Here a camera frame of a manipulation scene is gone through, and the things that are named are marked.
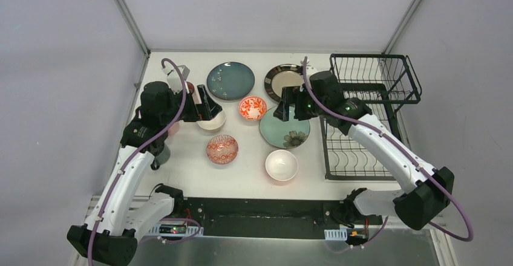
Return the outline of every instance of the dish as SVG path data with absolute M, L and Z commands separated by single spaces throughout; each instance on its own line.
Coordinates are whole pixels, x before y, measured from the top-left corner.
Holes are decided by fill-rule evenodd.
M 222 100 L 241 99 L 254 85 L 253 71 L 239 62 L 222 63 L 210 71 L 207 77 L 210 93 Z
M 207 144 L 207 156 L 215 164 L 228 164 L 237 157 L 239 145 L 230 135 L 217 135 Z
M 301 86 L 303 78 L 299 74 L 299 65 L 278 65 L 266 74 L 264 87 L 271 99 L 279 102 L 281 99 L 281 88 L 284 86 Z
M 239 103 L 239 114 L 246 120 L 260 120 L 266 112 L 267 103 L 261 97 L 245 97 Z
M 266 158 L 266 171 L 275 180 L 291 180 L 298 173 L 298 169 L 298 160 L 289 151 L 276 150 Z
M 310 122 L 294 119 L 294 108 L 289 108 L 289 121 L 273 117 L 276 106 L 270 108 L 260 120 L 260 133 L 264 139 L 278 148 L 292 149 L 303 144 L 310 134 Z
M 221 130 L 224 123 L 226 122 L 226 114 L 221 111 L 212 120 L 209 121 L 198 121 L 196 124 L 204 130 L 217 132 Z

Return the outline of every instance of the black wire dish rack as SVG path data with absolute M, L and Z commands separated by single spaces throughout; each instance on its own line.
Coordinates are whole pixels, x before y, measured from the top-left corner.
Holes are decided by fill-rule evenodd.
M 422 87 L 408 56 L 397 54 L 332 54 L 331 72 L 346 98 L 363 100 L 399 140 L 397 113 L 417 104 Z M 328 180 L 394 180 L 386 168 L 358 142 L 328 125 L 321 117 Z

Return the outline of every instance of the pink patterned bowl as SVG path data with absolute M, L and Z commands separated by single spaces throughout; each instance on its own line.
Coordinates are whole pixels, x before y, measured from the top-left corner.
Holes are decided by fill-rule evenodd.
M 216 164 L 228 164 L 237 157 L 239 145 L 230 135 L 217 135 L 207 145 L 207 156 Z
M 260 120 L 267 112 L 267 104 L 264 99 L 256 96 L 245 97 L 239 103 L 239 114 L 246 120 Z

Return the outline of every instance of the dark teal plate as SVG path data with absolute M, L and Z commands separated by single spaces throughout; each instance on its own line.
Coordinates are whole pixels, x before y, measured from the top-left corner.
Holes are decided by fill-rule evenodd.
M 310 122 L 294 119 L 294 108 L 289 108 L 289 121 L 282 122 L 273 116 L 276 107 L 267 110 L 260 120 L 260 133 L 264 139 L 278 148 L 292 149 L 303 144 L 310 134 Z
M 207 87 L 212 95 L 223 100 L 239 100 L 245 97 L 255 84 L 250 68 L 239 62 L 225 62 L 210 71 Z

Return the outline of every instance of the gray wall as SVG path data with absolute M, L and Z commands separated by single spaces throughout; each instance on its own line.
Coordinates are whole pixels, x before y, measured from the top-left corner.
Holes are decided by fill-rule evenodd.
M 126 0 L 150 48 L 381 51 L 411 0 Z
M 67 265 L 142 62 L 113 0 L 0 0 L 0 265 Z
M 454 242 L 460 265 L 511 265 L 513 236 L 513 0 L 425 0 L 396 53 L 424 88 L 404 109 L 413 148 L 456 175 L 454 196 L 475 228 Z M 457 211 L 444 211 L 465 235 Z

